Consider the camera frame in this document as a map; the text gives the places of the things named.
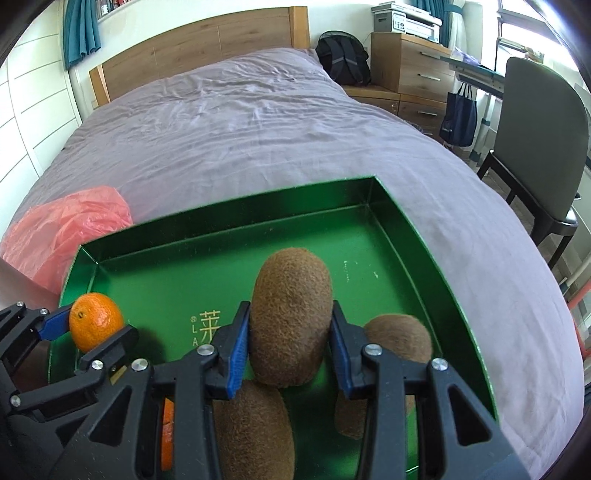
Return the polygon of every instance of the teal curtain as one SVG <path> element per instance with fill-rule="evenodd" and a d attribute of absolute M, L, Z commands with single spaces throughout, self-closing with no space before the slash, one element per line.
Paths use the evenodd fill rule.
<path fill-rule="evenodd" d="M 452 31 L 452 13 L 462 14 L 462 9 L 453 5 L 450 0 L 415 0 L 416 6 L 426 10 L 432 16 L 441 20 L 441 30 L 439 32 L 439 42 L 444 46 L 449 46 L 449 36 Z"/>
<path fill-rule="evenodd" d="M 66 68 L 100 48 L 95 0 L 69 0 L 64 15 L 64 61 Z"/>

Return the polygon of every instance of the window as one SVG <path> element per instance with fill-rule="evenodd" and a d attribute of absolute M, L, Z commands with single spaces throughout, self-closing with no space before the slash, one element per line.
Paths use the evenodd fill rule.
<path fill-rule="evenodd" d="M 542 16 L 536 12 L 533 7 L 525 3 L 524 0 L 501 0 L 499 2 L 499 9 L 515 12 L 544 21 Z"/>
<path fill-rule="evenodd" d="M 543 63 L 561 63 L 578 72 L 568 49 L 554 36 L 542 16 L 525 0 L 499 0 L 499 38 L 497 40 L 495 70 L 505 74 L 510 57 L 531 56 Z"/>

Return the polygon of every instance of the wooden dresser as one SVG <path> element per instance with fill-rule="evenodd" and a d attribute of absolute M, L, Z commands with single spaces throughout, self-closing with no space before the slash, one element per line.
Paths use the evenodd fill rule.
<path fill-rule="evenodd" d="M 346 86 L 347 94 L 419 125 L 426 135 L 442 142 L 439 127 L 454 72 L 439 57 L 448 57 L 450 50 L 401 33 L 374 32 L 371 46 L 373 85 Z"/>

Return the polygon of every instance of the printer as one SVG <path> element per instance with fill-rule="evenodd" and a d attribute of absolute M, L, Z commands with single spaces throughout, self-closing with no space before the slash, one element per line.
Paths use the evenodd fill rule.
<path fill-rule="evenodd" d="M 427 11 L 401 0 L 381 3 L 371 8 L 374 32 L 402 32 L 439 43 L 441 20 Z"/>

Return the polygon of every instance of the bag handle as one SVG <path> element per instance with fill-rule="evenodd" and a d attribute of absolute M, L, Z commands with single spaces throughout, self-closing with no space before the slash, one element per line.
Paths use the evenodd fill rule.
<path fill-rule="evenodd" d="M 462 84 L 457 90 L 457 94 L 472 99 L 472 85 L 468 85 L 466 82 L 462 82 Z"/>

